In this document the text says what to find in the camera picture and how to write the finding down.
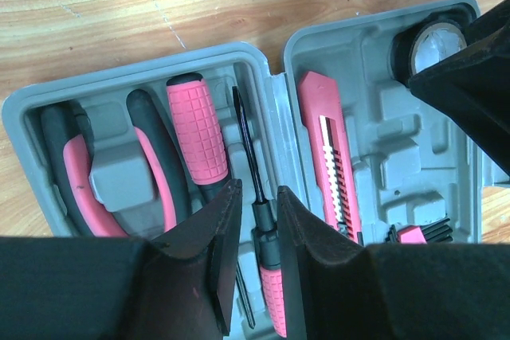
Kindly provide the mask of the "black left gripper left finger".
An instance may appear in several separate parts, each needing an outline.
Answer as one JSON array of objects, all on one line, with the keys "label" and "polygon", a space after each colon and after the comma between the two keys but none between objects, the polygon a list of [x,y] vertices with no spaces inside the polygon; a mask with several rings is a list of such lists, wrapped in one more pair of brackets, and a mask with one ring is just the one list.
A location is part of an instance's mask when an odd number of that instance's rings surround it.
[{"label": "black left gripper left finger", "polygon": [[154,240],[4,237],[4,339],[221,339],[229,334],[242,186]]}]

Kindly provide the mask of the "pink black screwdriver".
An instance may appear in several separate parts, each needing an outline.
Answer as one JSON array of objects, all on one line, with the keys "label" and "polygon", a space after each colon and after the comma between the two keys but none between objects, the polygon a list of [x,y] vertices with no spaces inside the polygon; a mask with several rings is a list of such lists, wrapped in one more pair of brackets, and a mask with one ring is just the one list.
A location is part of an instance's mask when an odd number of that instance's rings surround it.
[{"label": "pink black screwdriver", "polygon": [[209,87],[197,72],[181,74],[167,81],[167,99],[186,167],[204,202],[209,203],[230,180]]},{"label": "pink black screwdriver", "polygon": [[253,240],[257,255],[262,293],[275,332],[282,338],[285,338],[287,336],[287,330],[277,223],[273,216],[273,209],[269,200],[264,194],[241,93],[237,87],[233,87],[232,94],[237,123],[241,132],[242,144],[246,152],[255,193],[255,201],[253,203],[253,216],[255,221]]}]

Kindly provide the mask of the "grey plastic tool case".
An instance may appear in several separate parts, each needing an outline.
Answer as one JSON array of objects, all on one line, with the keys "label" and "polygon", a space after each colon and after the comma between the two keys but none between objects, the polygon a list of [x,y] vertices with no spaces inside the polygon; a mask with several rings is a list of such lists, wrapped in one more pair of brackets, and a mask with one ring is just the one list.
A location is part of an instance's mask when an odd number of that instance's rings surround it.
[{"label": "grey plastic tool case", "polygon": [[409,76],[466,46],[475,0],[296,31],[273,75],[237,42],[31,85],[2,122],[53,234],[155,239],[243,186],[230,339],[286,335],[276,193],[359,244],[477,243],[508,175]]}]

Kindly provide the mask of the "pink handled pliers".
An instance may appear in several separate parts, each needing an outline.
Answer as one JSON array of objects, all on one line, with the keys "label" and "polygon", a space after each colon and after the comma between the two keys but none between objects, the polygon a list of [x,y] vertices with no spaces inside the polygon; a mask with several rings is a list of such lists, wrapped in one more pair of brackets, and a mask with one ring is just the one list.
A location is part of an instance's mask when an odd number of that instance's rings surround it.
[{"label": "pink handled pliers", "polygon": [[191,215],[186,175],[174,141],[150,94],[130,92],[126,109],[135,140],[98,150],[90,118],[70,102],[41,109],[40,121],[53,180],[65,212],[81,236],[135,236],[118,219],[123,211],[159,203],[158,233]]}]

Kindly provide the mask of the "pink hex key set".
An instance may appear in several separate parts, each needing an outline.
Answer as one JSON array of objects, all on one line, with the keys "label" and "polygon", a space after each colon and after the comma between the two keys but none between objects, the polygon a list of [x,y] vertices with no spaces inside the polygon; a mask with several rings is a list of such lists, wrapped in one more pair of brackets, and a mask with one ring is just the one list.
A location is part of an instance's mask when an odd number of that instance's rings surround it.
[{"label": "pink hex key set", "polygon": [[450,219],[445,217],[429,225],[409,225],[397,230],[390,227],[385,241],[399,244],[449,243],[453,241]]}]

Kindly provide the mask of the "black electrical tape roll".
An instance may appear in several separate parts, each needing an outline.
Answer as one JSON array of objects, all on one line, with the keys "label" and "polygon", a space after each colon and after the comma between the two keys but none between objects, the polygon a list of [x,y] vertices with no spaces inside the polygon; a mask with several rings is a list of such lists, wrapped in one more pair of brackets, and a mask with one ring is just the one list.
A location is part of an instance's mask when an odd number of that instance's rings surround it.
[{"label": "black electrical tape roll", "polygon": [[407,85],[409,79],[467,47],[461,24],[445,15],[430,17],[398,33],[390,51],[392,75]]}]

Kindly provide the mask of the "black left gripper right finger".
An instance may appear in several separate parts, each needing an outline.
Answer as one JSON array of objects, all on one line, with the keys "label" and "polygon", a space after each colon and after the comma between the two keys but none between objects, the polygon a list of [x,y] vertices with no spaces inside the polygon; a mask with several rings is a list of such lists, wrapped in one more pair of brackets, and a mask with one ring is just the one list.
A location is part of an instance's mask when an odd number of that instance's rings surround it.
[{"label": "black left gripper right finger", "polygon": [[361,246],[278,190],[290,339],[506,339],[506,244]]}]

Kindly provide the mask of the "pink utility knife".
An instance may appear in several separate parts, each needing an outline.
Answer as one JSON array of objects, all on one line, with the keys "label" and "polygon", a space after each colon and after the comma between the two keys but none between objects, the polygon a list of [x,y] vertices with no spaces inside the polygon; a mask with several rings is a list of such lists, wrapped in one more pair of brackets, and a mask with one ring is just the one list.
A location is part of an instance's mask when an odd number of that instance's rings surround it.
[{"label": "pink utility knife", "polygon": [[339,233],[362,244],[358,199],[338,85],[331,77],[308,71],[297,91],[317,185],[323,195],[324,219]]}]

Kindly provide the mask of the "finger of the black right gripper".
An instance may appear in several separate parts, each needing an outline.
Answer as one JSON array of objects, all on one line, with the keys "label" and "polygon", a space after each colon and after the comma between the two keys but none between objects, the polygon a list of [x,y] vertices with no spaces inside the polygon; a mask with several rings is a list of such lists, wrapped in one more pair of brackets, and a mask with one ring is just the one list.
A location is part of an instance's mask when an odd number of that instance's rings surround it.
[{"label": "finger of the black right gripper", "polygon": [[509,0],[464,28],[465,49],[416,74],[411,93],[451,118],[509,172]]}]

